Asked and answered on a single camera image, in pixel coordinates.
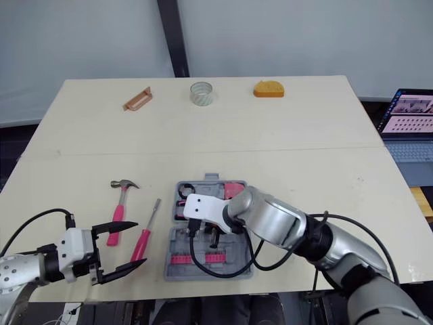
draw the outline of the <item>hammer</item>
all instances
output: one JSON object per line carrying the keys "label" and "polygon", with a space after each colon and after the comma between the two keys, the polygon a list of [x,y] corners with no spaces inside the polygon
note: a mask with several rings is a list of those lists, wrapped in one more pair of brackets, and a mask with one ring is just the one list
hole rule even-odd
{"label": "hammer", "polygon": [[[121,181],[111,181],[110,183],[112,188],[121,188],[119,204],[114,210],[113,221],[123,221],[124,217],[124,200],[127,195],[127,190],[130,186],[135,188],[139,188],[137,184],[128,179],[122,179]],[[110,234],[107,239],[107,246],[117,246],[119,243],[119,233],[114,232]]]}

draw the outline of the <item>gray tool case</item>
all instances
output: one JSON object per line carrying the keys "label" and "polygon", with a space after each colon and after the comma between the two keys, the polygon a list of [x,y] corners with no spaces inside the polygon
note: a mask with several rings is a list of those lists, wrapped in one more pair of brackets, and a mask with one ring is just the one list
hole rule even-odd
{"label": "gray tool case", "polygon": [[[207,173],[204,181],[180,181],[175,189],[175,202],[173,205],[173,219],[177,225],[170,229],[168,237],[168,250],[164,277],[168,281],[188,280],[218,280],[200,270],[191,260],[189,251],[189,237],[187,232],[188,221],[183,218],[183,205],[188,194],[216,196],[220,199],[231,198],[246,187],[244,181],[223,181],[217,173]],[[220,274],[230,274],[243,268],[251,259],[245,236],[237,234],[221,234],[217,248],[211,248],[212,235],[207,234],[205,223],[202,222],[200,230],[194,238],[194,251],[197,260],[206,268]],[[252,276],[252,267],[233,279],[246,279]]]}

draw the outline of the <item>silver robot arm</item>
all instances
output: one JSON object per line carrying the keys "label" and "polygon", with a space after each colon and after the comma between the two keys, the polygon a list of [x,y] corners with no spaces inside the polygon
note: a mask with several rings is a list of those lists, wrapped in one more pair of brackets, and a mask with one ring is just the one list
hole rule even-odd
{"label": "silver robot arm", "polygon": [[216,224],[225,233],[240,233],[245,227],[275,246],[294,250],[346,293],[351,324],[429,324],[389,280],[386,264],[373,248],[252,186],[231,200],[190,194],[184,216]]}

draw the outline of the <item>pink screwdriver handle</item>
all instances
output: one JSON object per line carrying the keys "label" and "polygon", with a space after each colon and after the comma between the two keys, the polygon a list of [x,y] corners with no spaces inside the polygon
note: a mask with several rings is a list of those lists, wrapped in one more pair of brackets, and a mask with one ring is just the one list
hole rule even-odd
{"label": "pink screwdriver handle", "polygon": [[[123,215],[124,215],[124,206],[118,205],[116,207],[116,210],[114,210],[113,215],[113,221],[123,221]],[[107,239],[107,246],[117,246],[119,243],[119,233],[114,232],[113,234],[110,234]]]}
{"label": "pink screwdriver handle", "polygon": [[134,253],[131,256],[130,262],[143,259],[149,237],[150,237],[150,230],[143,229],[143,231],[141,232],[141,236],[138,239],[137,244],[135,245]]}

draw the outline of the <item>white tabletop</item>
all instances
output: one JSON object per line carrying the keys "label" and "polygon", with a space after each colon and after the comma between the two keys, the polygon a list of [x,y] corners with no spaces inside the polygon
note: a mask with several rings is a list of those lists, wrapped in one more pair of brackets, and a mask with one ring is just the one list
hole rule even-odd
{"label": "white tabletop", "polygon": [[[385,148],[22,158],[0,195],[0,215],[10,219],[2,224],[0,238],[4,243],[18,224],[53,207],[73,212],[82,228],[107,222],[119,196],[109,182],[124,177],[141,186],[130,189],[127,198],[127,220],[140,226],[125,231],[117,247],[106,247],[106,235],[101,235],[102,265],[108,272],[129,260],[154,201],[160,197],[146,254],[149,260],[112,283],[90,286],[88,276],[75,284],[57,282],[38,289],[34,300],[104,301],[311,289],[314,268],[295,256],[274,271],[254,270],[250,280],[164,280],[168,233],[175,225],[171,214],[176,183],[203,179],[206,172],[219,172],[221,179],[244,179],[307,213],[327,209],[352,217],[371,228],[388,247],[402,282],[433,279],[433,262],[426,258],[433,236]],[[362,230],[337,224],[379,249]],[[61,214],[45,217],[27,227],[10,252],[55,242],[63,231]],[[267,244],[259,260],[270,265],[282,255],[282,250]],[[329,286],[321,279],[318,288]]]}
{"label": "white tabletop", "polygon": [[[273,77],[283,98],[257,98],[264,78],[207,78],[215,100],[189,100],[203,79],[70,80],[25,154],[226,152],[381,146],[346,77]],[[122,105],[150,86],[136,112]]]}
{"label": "white tabletop", "polygon": [[[164,280],[176,183],[201,180],[209,172],[245,180],[307,213],[327,209],[359,220],[387,246],[402,282],[433,279],[433,262],[426,258],[433,235],[347,80],[276,79],[285,85],[283,99],[252,97],[260,78],[206,79],[218,97],[205,108],[188,102],[191,79],[66,82],[0,194],[0,215],[8,218],[0,227],[0,244],[29,217],[53,207],[73,212],[82,228],[110,221],[119,196],[110,181],[132,179],[141,188],[128,193],[127,220],[140,226],[124,232],[117,247],[106,247],[101,236],[102,265],[109,272],[129,260],[155,199],[161,198],[162,205],[148,261],[133,274],[101,286],[90,286],[88,277],[74,284],[56,282],[38,289],[33,300],[311,289],[314,269],[299,257],[271,272],[255,270],[249,280]],[[147,85],[154,99],[137,112],[123,112],[120,105]],[[361,230],[337,224],[378,249]],[[60,215],[40,219],[20,234],[9,253],[56,242],[63,231]],[[283,253],[266,245],[259,260],[271,264]],[[329,285],[321,278],[318,288]]]}

